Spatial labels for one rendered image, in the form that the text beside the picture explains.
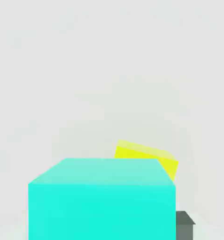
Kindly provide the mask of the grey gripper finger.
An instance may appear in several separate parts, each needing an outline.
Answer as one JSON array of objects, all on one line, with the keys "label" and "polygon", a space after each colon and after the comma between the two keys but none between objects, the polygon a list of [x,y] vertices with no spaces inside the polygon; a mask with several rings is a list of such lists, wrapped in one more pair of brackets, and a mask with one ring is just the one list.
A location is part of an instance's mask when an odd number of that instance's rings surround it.
[{"label": "grey gripper finger", "polygon": [[186,211],[176,211],[176,240],[193,240],[194,225]]}]

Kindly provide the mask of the small yellow cube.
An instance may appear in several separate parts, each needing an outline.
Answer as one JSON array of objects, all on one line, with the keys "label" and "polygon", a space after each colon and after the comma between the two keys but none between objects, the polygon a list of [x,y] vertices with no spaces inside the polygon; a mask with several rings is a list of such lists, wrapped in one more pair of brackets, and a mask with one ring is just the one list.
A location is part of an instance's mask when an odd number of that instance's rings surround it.
[{"label": "small yellow cube", "polygon": [[118,141],[115,158],[157,159],[172,181],[175,180],[178,169],[178,161],[168,151],[147,147],[125,140]]}]

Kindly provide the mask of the small cyan cube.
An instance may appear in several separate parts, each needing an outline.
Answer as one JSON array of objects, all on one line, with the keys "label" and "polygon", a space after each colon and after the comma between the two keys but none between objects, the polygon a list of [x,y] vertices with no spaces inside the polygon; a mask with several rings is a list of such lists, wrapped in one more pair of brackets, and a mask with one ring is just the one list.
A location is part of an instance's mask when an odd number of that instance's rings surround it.
[{"label": "small cyan cube", "polygon": [[28,185],[28,240],[176,240],[176,187],[156,159],[68,158]]}]

